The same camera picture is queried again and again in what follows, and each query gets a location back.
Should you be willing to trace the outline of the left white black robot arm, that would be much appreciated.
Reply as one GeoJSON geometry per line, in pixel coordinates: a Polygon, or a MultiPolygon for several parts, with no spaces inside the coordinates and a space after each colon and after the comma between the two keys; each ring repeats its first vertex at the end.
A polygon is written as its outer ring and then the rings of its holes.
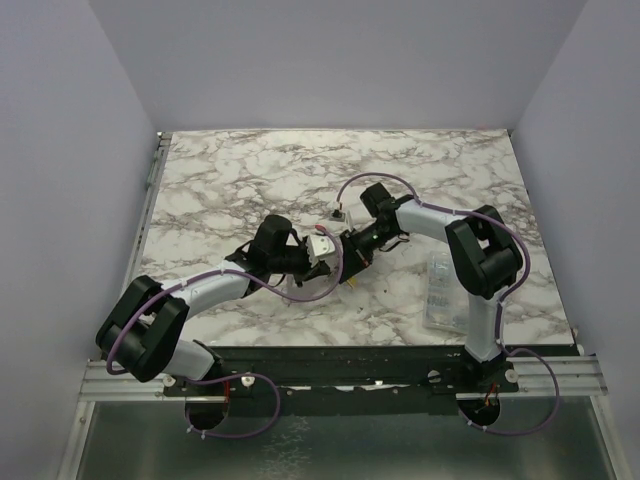
{"type": "Polygon", "coordinates": [[[291,222],[269,215],[254,238],[226,256],[212,270],[166,282],[147,275],[124,290],[96,335],[111,375],[130,374],[147,382],[160,374],[182,377],[206,395],[220,385],[216,357],[205,346],[182,340],[185,323],[222,303],[246,298],[260,289],[272,293],[274,275],[303,283],[317,276],[339,277],[327,259],[341,256],[340,242],[323,226],[299,237],[291,222]]]}

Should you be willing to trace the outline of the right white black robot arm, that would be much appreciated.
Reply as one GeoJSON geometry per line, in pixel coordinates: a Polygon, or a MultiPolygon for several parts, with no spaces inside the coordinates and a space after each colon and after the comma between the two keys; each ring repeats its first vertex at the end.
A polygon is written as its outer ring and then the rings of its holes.
{"type": "Polygon", "coordinates": [[[490,362],[503,353],[504,300],[526,280],[531,259],[523,240],[488,205],[476,210],[453,210],[426,205],[415,193],[393,197],[381,184],[367,188],[360,200],[373,218],[362,230],[340,235],[340,281],[350,280],[373,262],[391,240],[422,235],[446,244],[458,282],[468,293],[468,333],[464,348],[472,359],[459,367],[461,383],[481,391],[496,376],[490,362]]]}

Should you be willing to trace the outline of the clear plastic organizer box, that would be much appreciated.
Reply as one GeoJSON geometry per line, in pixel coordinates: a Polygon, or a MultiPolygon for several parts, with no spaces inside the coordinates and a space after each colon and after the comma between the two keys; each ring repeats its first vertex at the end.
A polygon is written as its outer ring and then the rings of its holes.
{"type": "Polygon", "coordinates": [[[468,320],[467,292],[458,281],[450,253],[432,252],[427,263],[423,326],[465,335],[468,320]]]}

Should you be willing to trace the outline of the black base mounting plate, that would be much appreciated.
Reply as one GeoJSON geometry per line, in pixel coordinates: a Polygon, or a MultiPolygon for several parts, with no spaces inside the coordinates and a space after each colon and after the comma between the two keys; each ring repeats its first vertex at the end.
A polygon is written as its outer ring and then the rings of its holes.
{"type": "Polygon", "coordinates": [[[235,415],[454,415],[457,401],[518,390],[512,362],[476,366],[463,347],[217,347],[211,377],[224,385],[178,380],[164,393],[211,411],[227,401],[235,415]]]}

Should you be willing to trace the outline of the aluminium frame rail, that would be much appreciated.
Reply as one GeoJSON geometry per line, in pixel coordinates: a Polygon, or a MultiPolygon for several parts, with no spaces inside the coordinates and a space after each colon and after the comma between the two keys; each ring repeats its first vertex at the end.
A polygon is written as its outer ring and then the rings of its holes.
{"type": "Polygon", "coordinates": [[[111,375],[104,361],[89,361],[81,382],[79,400],[84,402],[149,402],[164,399],[161,379],[140,383],[131,374],[111,375]]]}

